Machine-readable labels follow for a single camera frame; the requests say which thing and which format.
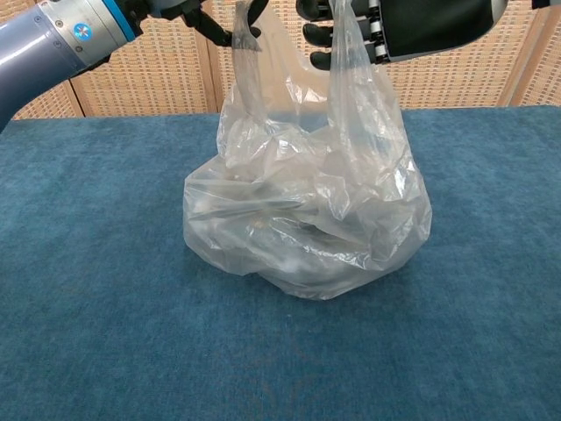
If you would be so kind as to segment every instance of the blue carpet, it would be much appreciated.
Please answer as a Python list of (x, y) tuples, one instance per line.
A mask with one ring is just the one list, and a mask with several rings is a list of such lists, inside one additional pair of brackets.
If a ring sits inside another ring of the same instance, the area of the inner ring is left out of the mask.
[(328, 302), (184, 246), (217, 116), (11, 123), (0, 419), (561, 419), (561, 110), (405, 121), (432, 236)]

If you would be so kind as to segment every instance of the gray robot arm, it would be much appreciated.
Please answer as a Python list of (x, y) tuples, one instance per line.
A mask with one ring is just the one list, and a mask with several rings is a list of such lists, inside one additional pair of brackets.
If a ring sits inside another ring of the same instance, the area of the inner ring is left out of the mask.
[[(0, 22), (0, 132), (37, 96), (104, 64), (142, 35), (140, 24), (148, 16), (182, 18), (218, 46), (231, 46), (231, 32), (202, 11), (203, 1), (44, 0)], [(267, 2), (253, 0), (250, 25)]]

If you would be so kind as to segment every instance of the wicker wall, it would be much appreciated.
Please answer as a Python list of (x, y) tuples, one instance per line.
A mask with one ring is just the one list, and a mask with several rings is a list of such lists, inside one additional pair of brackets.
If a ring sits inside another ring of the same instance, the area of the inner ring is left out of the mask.
[[(231, 27), (235, 0), (205, 8)], [(271, 0), (294, 43), (306, 54), (295, 0)], [(0, 22), (33, 0), (0, 0)], [(110, 64), (64, 82), (16, 118), (127, 116), (218, 111), (233, 82), (230, 51), (216, 48), (179, 19), (149, 19), (145, 35), (115, 52)], [(510, 0), (497, 27), (455, 51), (388, 67), (402, 107), (561, 105), (558, 9), (532, 11)]]

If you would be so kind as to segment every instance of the plastic bag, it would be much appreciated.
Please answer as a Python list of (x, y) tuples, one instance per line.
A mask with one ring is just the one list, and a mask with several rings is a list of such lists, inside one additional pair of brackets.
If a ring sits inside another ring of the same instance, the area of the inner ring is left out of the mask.
[(185, 181), (184, 239), (225, 272), (331, 299), (402, 267), (430, 235), (430, 200), (351, 0), (334, 5), (330, 72), (268, 8), (255, 39), (248, 5), (236, 6), (218, 155)]

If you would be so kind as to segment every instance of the blue circular logo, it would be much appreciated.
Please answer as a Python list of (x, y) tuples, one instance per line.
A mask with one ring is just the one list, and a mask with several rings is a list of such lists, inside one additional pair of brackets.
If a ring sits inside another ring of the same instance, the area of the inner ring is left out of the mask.
[(86, 24), (76, 24), (74, 27), (74, 35), (80, 41), (87, 41), (91, 38), (91, 28)]

